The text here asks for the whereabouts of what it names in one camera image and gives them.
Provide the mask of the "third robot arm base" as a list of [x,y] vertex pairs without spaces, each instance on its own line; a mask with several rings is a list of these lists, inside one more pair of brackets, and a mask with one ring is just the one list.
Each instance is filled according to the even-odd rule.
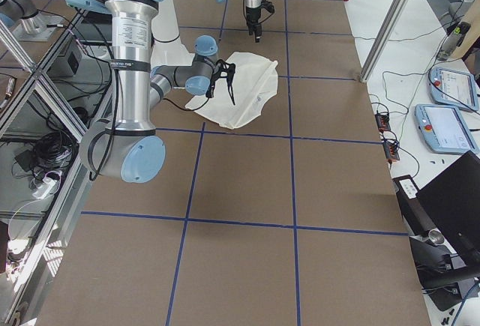
[[1,0],[1,21],[12,31],[19,41],[49,40],[56,28],[62,27],[64,18],[45,15],[32,0]]

